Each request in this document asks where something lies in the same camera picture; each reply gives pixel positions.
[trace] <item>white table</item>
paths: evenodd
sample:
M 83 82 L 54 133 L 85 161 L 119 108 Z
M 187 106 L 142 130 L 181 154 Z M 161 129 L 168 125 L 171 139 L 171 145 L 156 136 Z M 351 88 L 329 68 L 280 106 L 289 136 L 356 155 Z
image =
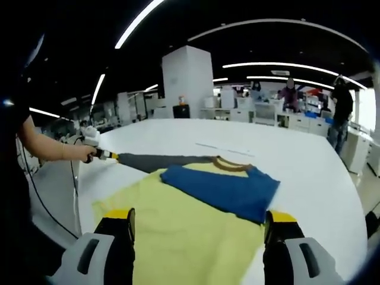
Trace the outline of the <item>white table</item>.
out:
M 100 147 L 116 153 L 218 154 L 237 163 L 256 165 L 281 181 L 270 208 L 293 215 L 305 236 L 315 238 L 335 258 L 342 278 L 349 280 L 365 260 L 366 225 L 360 199 L 342 161 L 323 137 L 251 123 L 160 119 L 104 133 Z M 81 163 L 78 206 L 82 232 L 92 232 L 96 227 L 93 201 L 145 175 L 113 161 Z M 264 284 L 262 249 L 243 284 Z

